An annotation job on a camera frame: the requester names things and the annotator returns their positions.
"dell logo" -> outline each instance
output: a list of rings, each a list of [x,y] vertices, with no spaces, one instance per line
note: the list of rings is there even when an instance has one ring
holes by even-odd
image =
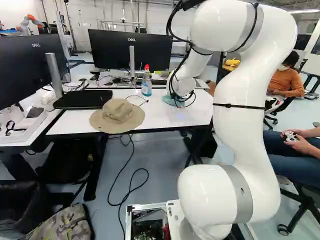
[[[39,48],[41,47],[40,44],[37,42],[37,43],[32,43],[32,47],[33,48]]]

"ceiling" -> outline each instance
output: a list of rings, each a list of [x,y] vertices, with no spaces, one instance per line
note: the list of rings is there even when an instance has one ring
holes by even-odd
[[[320,0],[261,0],[259,2],[289,10],[316,9],[320,7]]]

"game controller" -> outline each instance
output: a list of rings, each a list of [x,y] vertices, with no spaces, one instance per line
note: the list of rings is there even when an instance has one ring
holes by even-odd
[[[293,131],[286,131],[284,132],[284,135],[286,137],[287,142],[297,142],[299,141],[299,138],[296,136],[296,133]]]

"floor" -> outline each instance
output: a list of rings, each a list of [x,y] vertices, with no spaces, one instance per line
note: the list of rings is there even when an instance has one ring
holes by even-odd
[[[78,73],[87,74],[86,70]],[[295,100],[285,111],[278,114],[278,125],[274,127],[275,131],[285,130],[287,128],[312,128],[312,122],[320,121],[320,99],[317,100]],[[217,142],[219,147],[213,159],[204,159],[204,162],[216,164],[233,162],[233,153],[231,150]],[[123,137],[127,143],[128,136]],[[188,157],[188,151],[184,145],[183,138],[177,131],[135,134],[132,137],[134,142],[134,155],[127,168],[120,175],[113,192],[111,192],[110,201],[117,203],[122,200],[129,188],[130,178],[133,172],[138,168],[145,168],[149,172],[147,183],[133,192],[121,208],[120,216],[125,225],[125,206],[129,204],[150,204],[161,203],[178,198],[177,179],[184,168]],[[133,146],[129,144],[123,146],[119,139],[108,141],[101,168],[100,178],[96,191],[96,199],[87,202],[90,212],[90,218],[94,227],[97,240],[102,239],[122,239],[123,234],[118,222],[118,208],[111,207],[107,203],[107,196],[110,187],[125,162],[130,157]],[[48,151],[38,153],[35,156],[25,156],[28,162],[35,168],[40,166]],[[0,165],[1,179],[12,179],[7,170]],[[146,178],[144,172],[138,173],[133,179],[133,185],[137,186]],[[77,187],[72,185],[50,185],[52,191],[73,191]],[[82,191],[75,202],[82,202]],[[279,223],[288,224],[293,214],[298,209],[298,203],[284,196],[281,199],[281,206],[278,213],[269,221],[263,223],[249,224],[251,234],[256,240],[316,240],[320,236],[320,226],[316,223],[313,216],[307,212],[299,222],[294,232],[287,237],[277,233],[276,226]]]

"computer monitor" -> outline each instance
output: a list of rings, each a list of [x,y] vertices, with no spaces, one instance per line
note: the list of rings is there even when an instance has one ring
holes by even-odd
[[[0,110],[51,83],[45,53],[55,53],[63,77],[68,67],[58,34],[0,37]]]
[[[167,70],[172,40],[166,35],[89,29],[93,62],[101,69],[129,69],[129,47],[134,46],[134,68]]]

